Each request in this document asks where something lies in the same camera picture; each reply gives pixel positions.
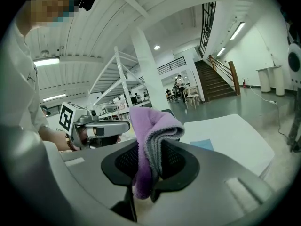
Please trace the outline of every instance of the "purple cloth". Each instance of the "purple cloth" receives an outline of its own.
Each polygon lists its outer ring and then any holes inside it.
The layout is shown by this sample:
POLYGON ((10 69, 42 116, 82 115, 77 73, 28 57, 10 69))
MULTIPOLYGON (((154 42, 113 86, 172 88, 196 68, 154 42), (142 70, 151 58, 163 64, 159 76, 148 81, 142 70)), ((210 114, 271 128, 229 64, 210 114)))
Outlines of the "purple cloth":
POLYGON ((162 140, 179 139, 184 135, 184 127, 171 113, 146 107, 131 107, 130 119, 139 146, 138 172, 133 180, 134 195, 146 199, 162 174, 162 140))

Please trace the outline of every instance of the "railing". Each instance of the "railing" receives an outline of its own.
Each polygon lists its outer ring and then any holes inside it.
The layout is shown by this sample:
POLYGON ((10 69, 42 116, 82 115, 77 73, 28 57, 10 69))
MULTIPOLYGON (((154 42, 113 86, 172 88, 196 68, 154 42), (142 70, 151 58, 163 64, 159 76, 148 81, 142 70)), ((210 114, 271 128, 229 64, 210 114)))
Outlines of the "railing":
POLYGON ((207 61, 212 65, 213 69, 216 71, 218 68, 221 72, 223 72, 232 82, 234 83, 234 89, 236 94, 239 96, 240 95, 240 87, 239 87, 239 82, 238 82, 238 77, 236 74, 236 69, 233 64, 233 61, 229 61, 229 68, 224 65, 222 62, 212 58, 211 55, 209 55, 207 61))
POLYGON ((199 45, 199 52, 202 57, 204 56, 204 53, 206 51, 211 29, 212 29, 214 13, 215 13, 215 5, 216 2, 209 2, 209 3, 202 4, 203 7, 202 35, 201 35, 201 41, 199 45))
POLYGON ((168 71, 171 71, 171 70, 181 67, 183 65, 186 65, 186 61, 185 61, 184 57, 178 58, 172 62, 169 62, 166 65, 159 67, 158 68, 159 75, 162 75, 168 71))

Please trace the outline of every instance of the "person standing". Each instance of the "person standing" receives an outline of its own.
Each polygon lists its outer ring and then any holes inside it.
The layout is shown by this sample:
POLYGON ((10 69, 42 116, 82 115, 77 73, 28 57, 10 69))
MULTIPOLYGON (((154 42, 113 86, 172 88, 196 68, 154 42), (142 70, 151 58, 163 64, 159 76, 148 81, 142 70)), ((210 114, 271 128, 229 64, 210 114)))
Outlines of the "person standing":
POLYGON ((185 98, 185 94, 184 94, 184 85, 185 83, 183 83, 182 81, 182 76, 179 74, 177 77, 177 86, 179 87, 179 91, 182 95, 182 100, 184 103, 187 103, 186 98, 185 98))
MULTIPOLYGON (((36 132, 43 141, 54 143, 59 151, 80 148, 68 144, 65 133, 48 127, 45 113, 40 107, 38 70, 25 37, 31 30, 61 21, 77 11, 79 8, 74 4, 75 1, 78 0, 27 0, 0 46, 0 75, 3 75, 0 81, 4 97, 4 103, 0 105, 0 124, 20 126, 23 130, 36 132)), ((82 141, 86 140, 87 131, 81 128, 79 137, 82 141)))

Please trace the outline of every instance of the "white cylinder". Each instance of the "white cylinder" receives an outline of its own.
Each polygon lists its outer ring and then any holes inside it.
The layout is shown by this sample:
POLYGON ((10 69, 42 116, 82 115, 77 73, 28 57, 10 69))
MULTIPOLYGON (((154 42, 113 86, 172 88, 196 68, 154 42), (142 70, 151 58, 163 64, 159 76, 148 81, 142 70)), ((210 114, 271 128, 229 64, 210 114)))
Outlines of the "white cylinder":
POLYGON ((271 86, 269 84, 269 73, 268 70, 258 70, 258 76, 260 81, 260 88, 262 92, 270 92, 271 86))
POLYGON ((284 96, 284 80, 283 80, 283 73, 282 68, 277 67, 274 70, 274 80, 275 80, 275 87, 276 87, 276 95, 277 96, 284 96))

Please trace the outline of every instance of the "stair railing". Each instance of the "stair railing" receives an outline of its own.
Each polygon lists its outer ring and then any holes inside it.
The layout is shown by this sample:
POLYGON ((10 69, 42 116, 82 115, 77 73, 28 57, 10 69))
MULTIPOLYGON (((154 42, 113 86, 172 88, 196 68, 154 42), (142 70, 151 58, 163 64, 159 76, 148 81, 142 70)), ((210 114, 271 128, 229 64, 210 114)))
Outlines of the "stair railing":
POLYGON ((233 61, 229 61, 229 68, 224 65, 222 62, 214 59, 211 55, 209 55, 207 61, 212 65, 212 68, 216 71, 218 68, 221 72, 223 72, 230 80, 233 81, 234 83, 234 89, 236 94, 239 96, 240 95, 240 87, 239 87, 239 82, 238 82, 238 77, 236 73, 235 66, 233 64, 233 61))

